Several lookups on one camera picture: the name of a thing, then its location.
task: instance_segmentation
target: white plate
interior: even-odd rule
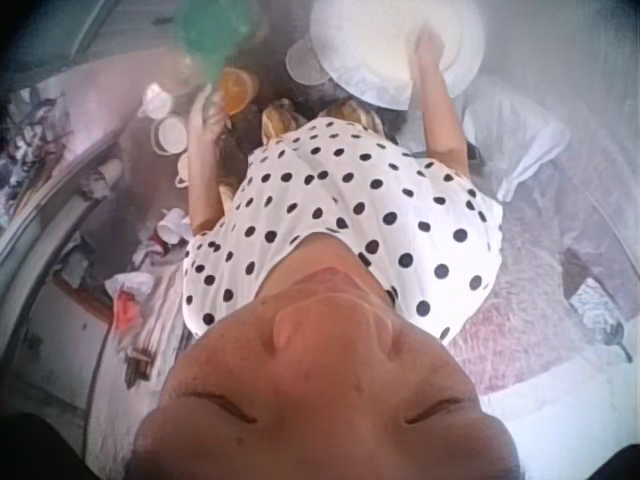
[[[455,97],[478,73],[485,49],[471,0],[318,0],[310,36],[338,84],[374,105],[407,110],[413,90],[407,48],[430,22],[445,41],[441,68]]]

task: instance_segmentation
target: black polka dot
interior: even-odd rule
[[[482,277],[480,275],[476,275],[475,277],[473,277],[471,279],[471,281],[469,282],[469,288],[471,289],[471,291],[475,292],[477,289],[479,289],[482,286]]]
[[[367,252],[369,255],[375,255],[376,253],[378,253],[379,249],[380,249],[380,243],[377,240],[371,240],[364,247],[364,251]]]
[[[445,338],[447,338],[449,336],[449,332],[451,332],[451,329],[449,327],[445,328],[442,333],[440,334],[440,341],[444,342]]]
[[[382,223],[387,226],[391,226],[398,220],[398,214],[396,212],[389,212],[384,217],[382,217]]]
[[[433,274],[437,279],[444,280],[449,276],[449,267],[447,267],[444,263],[441,263],[435,268]]]
[[[264,234],[264,239],[267,243],[275,242],[276,238],[278,238],[278,233],[274,232],[273,230],[269,230],[267,233]]]
[[[362,215],[364,213],[365,210],[365,204],[363,202],[359,202],[356,203],[356,206],[353,207],[353,214],[354,215]]]
[[[411,265],[413,265],[413,255],[411,255],[410,253],[403,253],[398,259],[398,264],[402,268],[409,268]]]
[[[202,316],[202,322],[207,326],[210,327],[211,325],[213,325],[213,322],[216,321],[216,317],[213,316],[213,314],[211,313],[205,313]]]
[[[391,305],[393,305],[395,307],[396,306],[396,297],[393,296],[393,292],[391,290],[385,290],[385,292],[387,292],[387,296],[389,297],[389,300],[391,301]]]
[[[455,232],[453,232],[453,239],[458,243],[464,243],[467,241],[467,231],[464,228],[459,228]]]
[[[371,260],[369,260],[364,253],[360,252],[358,254],[358,258],[364,264],[365,267],[369,268],[371,266]]]
[[[431,312],[431,305],[429,305],[429,302],[427,302],[426,300],[422,300],[416,306],[416,313],[418,314],[419,317],[424,318],[427,315],[429,315],[429,312]]]

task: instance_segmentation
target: white blouse with black dots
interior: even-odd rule
[[[254,152],[231,213],[194,238],[183,311],[200,337],[251,302],[306,236],[342,240],[398,313],[447,343],[500,263],[502,207],[469,180],[359,125],[318,119]]]

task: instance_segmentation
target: white cloth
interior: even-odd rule
[[[502,207],[434,160],[359,125],[318,119],[256,151],[232,213],[184,262],[184,317],[196,336],[251,302],[306,236],[342,240],[407,320],[449,341],[501,263]]]

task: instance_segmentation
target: woman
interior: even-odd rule
[[[441,55],[425,32],[430,159],[318,119],[250,157],[224,219],[221,122],[197,102],[184,315],[200,341],[142,425],[132,476],[519,477],[511,437],[442,345],[495,280],[501,209],[469,181]]]

